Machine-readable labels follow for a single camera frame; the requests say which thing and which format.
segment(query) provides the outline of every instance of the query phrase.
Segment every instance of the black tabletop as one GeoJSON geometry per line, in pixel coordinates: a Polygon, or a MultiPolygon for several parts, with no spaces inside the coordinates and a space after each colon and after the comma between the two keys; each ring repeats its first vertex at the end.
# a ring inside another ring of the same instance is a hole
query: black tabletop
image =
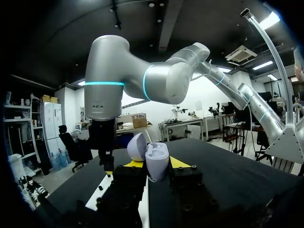
{"type": "MultiPolygon", "coordinates": [[[[266,204],[275,194],[295,187],[301,178],[273,169],[251,159],[234,154],[196,139],[167,142],[171,156],[197,165],[203,173],[206,188],[216,199],[221,209],[236,204],[245,208],[258,203],[266,204]]],[[[126,149],[113,151],[114,165],[131,161],[126,149]]],[[[105,176],[96,157],[79,169],[70,179],[56,189],[48,200],[62,213],[76,208],[76,200],[85,204],[105,176]]],[[[149,182],[150,227],[170,227],[173,224],[173,199],[168,179],[149,182]]],[[[39,207],[36,213],[44,220],[47,216],[39,207]]]]}

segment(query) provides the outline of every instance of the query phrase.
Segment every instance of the silver robotic arm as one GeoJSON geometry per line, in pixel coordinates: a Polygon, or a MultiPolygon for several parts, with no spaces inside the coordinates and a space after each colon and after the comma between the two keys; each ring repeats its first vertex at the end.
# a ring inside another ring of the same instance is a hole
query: silver robotic arm
{"type": "Polygon", "coordinates": [[[149,63],[132,55],[119,36],[102,36],[91,46],[85,73],[85,111],[96,121],[121,114],[123,90],[132,97],[179,104],[188,91],[194,69],[210,51],[195,43],[166,62],[149,63]]]}
{"type": "Polygon", "coordinates": [[[268,136],[270,146],[266,153],[278,159],[279,168],[281,166],[288,168],[293,162],[303,163],[304,118],[298,124],[284,124],[252,87],[242,83],[237,89],[231,80],[211,63],[200,63],[196,71],[214,83],[230,98],[237,109],[243,110],[249,106],[268,136]]]}
{"type": "Polygon", "coordinates": [[[149,63],[132,55],[128,41],[122,37],[97,38],[86,68],[85,110],[93,119],[90,140],[93,148],[99,149],[99,155],[112,151],[115,118],[121,114],[123,90],[132,97],[179,104],[196,70],[207,75],[236,108],[242,110],[250,105],[269,138],[268,154],[284,162],[303,163],[304,118],[297,125],[283,124],[252,87],[241,84],[237,89],[217,67],[205,62],[209,54],[207,47],[195,43],[176,52],[166,62],[149,63]]]}

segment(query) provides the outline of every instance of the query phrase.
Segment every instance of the air conditioner vent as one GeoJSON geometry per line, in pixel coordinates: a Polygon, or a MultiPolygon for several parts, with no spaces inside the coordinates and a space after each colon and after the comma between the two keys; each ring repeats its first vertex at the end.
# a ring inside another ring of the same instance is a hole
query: air conditioner vent
{"type": "Polygon", "coordinates": [[[253,51],[249,50],[245,46],[241,45],[239,46],[236,50],[231,52],[229,55],[227,55],[225,58],[227,61],[235,61],[235,62],[242,62],[245,59],[249,59],[250,57],[256,57],[257,54],[254,53],[253,51]]]}

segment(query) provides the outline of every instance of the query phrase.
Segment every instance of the white refrigerator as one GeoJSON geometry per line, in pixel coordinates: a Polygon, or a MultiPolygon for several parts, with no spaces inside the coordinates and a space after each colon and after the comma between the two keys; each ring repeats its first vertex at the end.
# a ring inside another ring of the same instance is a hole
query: white refrigerator
{"type": "Polygon", "coordinates": [[[55,156],[59,149],[64,152],[66,147],[59,138],[59,126],[62,125],[61,104],[44,102],[42,121],[47,141],[48,151],[55,156]]]}

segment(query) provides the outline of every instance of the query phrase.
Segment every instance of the black ceiling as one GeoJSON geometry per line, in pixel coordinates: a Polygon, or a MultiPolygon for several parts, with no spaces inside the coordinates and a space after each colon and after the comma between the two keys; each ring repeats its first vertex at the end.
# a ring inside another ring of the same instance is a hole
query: black ceiling
{"type": "MultiPolygon", "coordinates": [[[[131,52],[147,61],[162,61],[178,49],[200,42],[211,50],[214,64],[234,68],[225,56],[244,45],[259,54],[243,67],[250,74],[275,67],[273,64],[256,72],[250,70],[272,58],[255,28],[239,16],[244,8],[250,8],[259,21],[266,18],[271,10],[257,0],[65,0],[35,7],[41,7],[40,13],[32,9],[35,17],[18,23],[16,35],[22,37],[22,43],[15,46],[18,49],[12,73],[52,87],[84,78],[91,43],[106,34],[125,37],[131,52]],[[114,27],[115,12],[109,12],[114,5],[121,29],[114,27]]],[[[280,46],[284,64],[292,64],[291,47],[295,43],[284,24],[277,23],[267,33],[280,46]]]]}

